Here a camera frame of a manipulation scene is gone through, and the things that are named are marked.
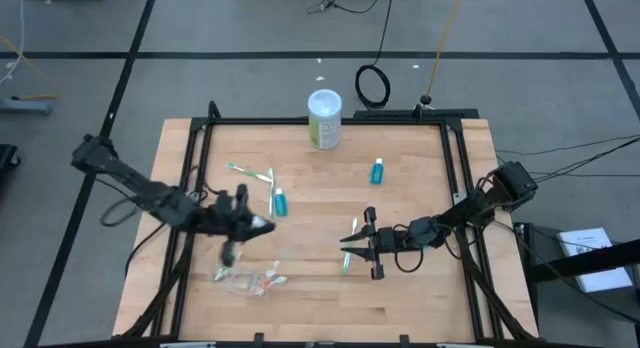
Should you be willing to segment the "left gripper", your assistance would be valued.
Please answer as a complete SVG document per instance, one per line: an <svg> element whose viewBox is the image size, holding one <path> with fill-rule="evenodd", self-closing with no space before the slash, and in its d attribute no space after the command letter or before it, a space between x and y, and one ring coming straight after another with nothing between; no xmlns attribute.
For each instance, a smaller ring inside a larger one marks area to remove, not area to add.
<svg viewBox="0 0 640 348"><path fill-rule="evenodd" d="M248 187L239 184L235 196L221 190L216 198L214 208L216 211L216 227L218 235L224 235L227 240L223 243L220 253L220 261L225 267L231 267L234 263L233 247L236 241L245 237L245 231L250 223L250 210L248 207ZM275 224L262 216L254 215L251 219L249 239L271 233Z"/></svg>

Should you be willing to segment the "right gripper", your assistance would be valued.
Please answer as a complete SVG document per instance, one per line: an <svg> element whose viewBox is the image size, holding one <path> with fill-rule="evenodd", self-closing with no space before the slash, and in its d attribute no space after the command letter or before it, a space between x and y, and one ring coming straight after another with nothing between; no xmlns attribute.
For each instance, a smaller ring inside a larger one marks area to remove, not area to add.
<svg viewBox="0 0 640 348"><path fill-rule="evenodd" d="M351 255L363 258L365 261L372 262L371 278L373 280L382 280L384 268L380 260L381 254L399 253L406 247L404 238L399 231L395 231L391 227L376 227L376 210L370 206L365 209L365 222L358 232L341 239L341 242L352 242L368 238L368 248L362 247L343 247L342 251Z"/></svg>

